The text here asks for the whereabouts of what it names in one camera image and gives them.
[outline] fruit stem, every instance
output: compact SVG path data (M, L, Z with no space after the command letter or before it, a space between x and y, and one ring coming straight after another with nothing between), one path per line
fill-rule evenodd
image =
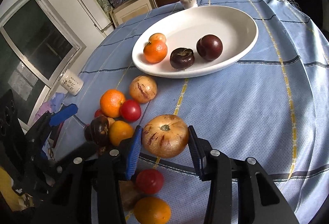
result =
M169 131L170 127L167 124L164 124L162 127L160 127L162 131Z

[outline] blue tablecloth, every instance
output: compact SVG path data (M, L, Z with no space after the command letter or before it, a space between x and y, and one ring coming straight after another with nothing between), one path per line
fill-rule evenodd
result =
M174 113L193 125L198 136L231 158L253 156L271 175L301 224L308 223L328 194L329 65L328 41L308 16L286 0L197 0L199 6L224 5L255 19L254 48L234 65L190 79L155 78L158 95L142 105L144 126L157 115ZM111 33L80 73L84 86L65 104L79 110L67 120L55 149L60 159L84 142L83 127L108 89L128 94L141 75L131 52L152 24L183 8L180 3L154 9ZM172 209L169 223L203 223L209 182L194 173L188 148L160 163L165 185L158 196ZM140 167L154 159L140 158ZM232 222L237 223L237 183L233 185ZM137 223L134 217L128 224Z

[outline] red tomato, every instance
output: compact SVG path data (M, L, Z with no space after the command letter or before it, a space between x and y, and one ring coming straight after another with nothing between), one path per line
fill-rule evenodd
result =
M100 115L104 115L102 110L101 109L98 109L95 114L94 114L94 117L96 118L97 116L100 116Z
M121 105L120 114L126 121L134 122L140 118L142 110L137 101L127 100Z
M162 189L163 175L155 169L145 169L137 175L136 186L146 194L155 194Z

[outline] orange fruit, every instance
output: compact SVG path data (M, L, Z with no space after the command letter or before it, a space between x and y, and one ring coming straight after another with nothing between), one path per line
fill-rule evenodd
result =
M152 34L148 39L148 41L151 42L152 40L161 40L163 43L167 41L165 35L161 33Z
M126 101L124 94L116 89L109 89L106 91L100 101L102 112L111 118L120 116L120 106Z
M167 56L168 48L161 40L152 40L146 44L143 52L149 63L158 63Z
M114 146L119 146L121 140L129 139L133 136L134 129L124 121L115 121L109 130L110 142Z
M170 219L171 210L164 200L145 197L136 203L134 215L140 224L165 224Z

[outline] window frame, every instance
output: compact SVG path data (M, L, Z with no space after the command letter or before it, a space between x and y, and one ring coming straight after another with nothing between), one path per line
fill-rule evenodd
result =
M64 19L58 14L55 8L50 4L48 0L35 0L45 13L45 15L49 18L52 24L60 31L60 33L65 37L65 39L72 45L72 49L68 52L68 54L63 58L58 67L55 69L53 74L49 79L47 79L28 59L24 54L16 47L14 42L10 39L9 35L4 29L4 25L6 22L29 0L18 0L14 3L3 16L0 17L0 32L7 41L9 47L15 52L17 57L21 60L21 62L44 84L44 88L40 93L39 98L32 110L32 113L29 117L28 123L24 123L21 120L21 126L28 130L29 127L32 126L33 119L39 110L42 103L48 98L49 94L59 86L59 76L62 71L66 68L69 68L73 62L78 58L78 56L82 53L82 51L86 48L85 44L78 38L78 36L73 32L73 30L68 26L68 24L64 21Z

